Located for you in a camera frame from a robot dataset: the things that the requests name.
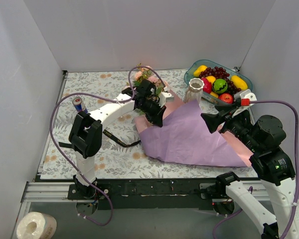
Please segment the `pink artificial flower bouquet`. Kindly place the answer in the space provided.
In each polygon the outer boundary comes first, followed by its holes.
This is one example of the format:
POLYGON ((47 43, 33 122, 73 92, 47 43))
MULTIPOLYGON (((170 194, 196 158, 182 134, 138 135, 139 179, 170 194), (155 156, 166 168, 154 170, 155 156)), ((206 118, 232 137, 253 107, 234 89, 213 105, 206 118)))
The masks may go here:
MULTIPOLYGON (((148 80, 152 82, 156 86, 155 94, 159 96, 162 89, 167 86, 166 83, 162 80, 162 78, 158 75, 155 70, 153 70, 149 66, 142 66, 138 65, 130 70, 128 73, 128 81, 129 85, 127 87, 134 88, 138 86, 143 80, 148 80)), ((132 107, 134 109, 135 101, 132 100, 132 97, 134 97, 134 89, 132 89, 132 96, 128 96, 127 94, 122 94, 123 96, 126 96, 126 100, 122 100, 122 103, 132 103, 132 107)))

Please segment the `purple wrapping paper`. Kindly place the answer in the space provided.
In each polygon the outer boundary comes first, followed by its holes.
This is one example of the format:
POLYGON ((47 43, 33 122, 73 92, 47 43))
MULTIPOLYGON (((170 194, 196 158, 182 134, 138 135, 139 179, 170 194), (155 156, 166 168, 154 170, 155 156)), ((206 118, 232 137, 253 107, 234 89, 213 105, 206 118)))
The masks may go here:
POLYGON ((174 101, 166 103, 162 127, 150 124, 144 115, 134 118, 147 156, 186 165, 251 166, 252 152, 233 134, 209 132, 198 102, 184 103, 176 93, 172 95, 174 101))

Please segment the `black ribbon with gold text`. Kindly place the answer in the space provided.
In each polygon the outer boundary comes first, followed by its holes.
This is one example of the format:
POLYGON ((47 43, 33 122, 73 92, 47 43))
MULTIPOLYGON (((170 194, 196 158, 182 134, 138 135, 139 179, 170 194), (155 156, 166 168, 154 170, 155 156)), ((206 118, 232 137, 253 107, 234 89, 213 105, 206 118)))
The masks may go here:
MULTIPOLYGON (((124 143, 123 141, 121 141, 119 138, 117 138, 116 136, 114 136, 112 133, 110 133, 109 131, 107 131, 106 129, 103 130, 103 134, 108 137, 109 139, 111 139, 112 141, 114 141, 116 144, 120 145, 121 147, 124 147, 124 148, 128 148, 128 147, 133 147, 133 146, 136 146, 138 144, 141 143, 140 140, 138 141, 135 141, 131 144, 126 144, 124 143)), ((72 144, 70 143, 65 143, 65 142, 58 142, 58 145, 60 147, 63 147, 63 148, 72 148, 72 144)))

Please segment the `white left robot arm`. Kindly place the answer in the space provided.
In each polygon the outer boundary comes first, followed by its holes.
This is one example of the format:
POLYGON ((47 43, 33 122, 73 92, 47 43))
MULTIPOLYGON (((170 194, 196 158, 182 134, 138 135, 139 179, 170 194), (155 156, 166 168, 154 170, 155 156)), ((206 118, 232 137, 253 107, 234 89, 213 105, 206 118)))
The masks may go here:
POLYGON ((162 117, 165 104, 173 100, 168 87, 164 87, 159 95, 155 94, 156 86, 144 80, 136 87, 128 87, 110 103, 89 113, 79 112, 74 120, 69 141, 75 151, 78 173, 76 180, 81 184, 80 195, 85 199, 95 196, 96 187, 94 160, 102 146, 104 129, 119 117, 135 109, 145 113, 147 120, 159 127, 163 126, 162 117))

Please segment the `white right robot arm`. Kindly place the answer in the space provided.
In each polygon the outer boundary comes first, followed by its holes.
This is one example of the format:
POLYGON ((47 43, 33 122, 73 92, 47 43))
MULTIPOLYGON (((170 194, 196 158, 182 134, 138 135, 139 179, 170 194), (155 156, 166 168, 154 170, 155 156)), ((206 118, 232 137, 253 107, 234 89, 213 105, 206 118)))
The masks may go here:
POLYGON ((215 185, 206 188, 205 193, 236 202, 263 239, 299 239, 298 168, 280 147, 286 138, 281 121, 263 115, 252 124, 249 111, 239 104, 216 106, 216 109, 217 114, 201 114, 208 130, 214 133, 221 126, 221 133, 232 133, 252 152, 249 161, 274 211, 269 212, 234 172, 217 176, 215 185))

